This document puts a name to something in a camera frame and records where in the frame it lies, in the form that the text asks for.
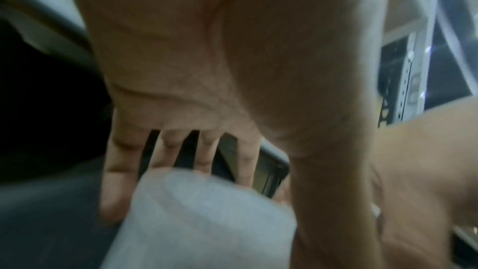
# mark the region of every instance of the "skin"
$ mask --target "skin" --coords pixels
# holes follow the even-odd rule
[[[380,267],[366,168],[386,0],[75,2],[116,107],[104,219],[126,215],[152,129],[152,167],[201,130],[203,171],[235,135],[245,185],[264,135],[291,160],[291,268]]]
[[[370,176],[387,268],[450,268],[452,226],[478,224],[477,120],[466,98],[378,131]],[[273,199],[290,195],[285,180]]]

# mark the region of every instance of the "translucent container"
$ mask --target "translucent container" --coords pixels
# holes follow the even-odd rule
[[[293,212],[188,170],[147,172],[102,269],[287,269]]]

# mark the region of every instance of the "white plastic container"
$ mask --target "white plastic container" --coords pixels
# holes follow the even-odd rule
[[[188,170],[141,179],[102,269],[287,269],[293,212]]]

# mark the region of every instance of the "person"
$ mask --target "person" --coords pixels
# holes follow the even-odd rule
[[[478,98],[380,128],[370,158],[386,268],[449,268],[453,225],[478,225]],[[286,178],[273,200],[290,204]]]
[[[115,105],[103,219],[128,212],[152,129],[152,168],[195,129],[210,171],[236,136],[243,185],[263,135],[291,162],[291,268],[380,268],[366,178],[386,1],[75,0]]]

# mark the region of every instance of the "hand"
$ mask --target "hand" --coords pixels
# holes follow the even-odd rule
[[[453,225],[478,225],[478,98],[379,129],[371,158],[387,268],[449,268]],[[290,205],[289,177],[273,200]]]
[[[105,217],[127,212],[151,129],[163,130],[153,166],[172,165],[191,129],[207,143],[201,164],[222,132],[237,136],[248,185],[259,129],[291,159],[291,266],[379,266],[363,168],[386,0],[75,1],[116,106]],[[335,206],[327,228],[313,215],[323,205]]]

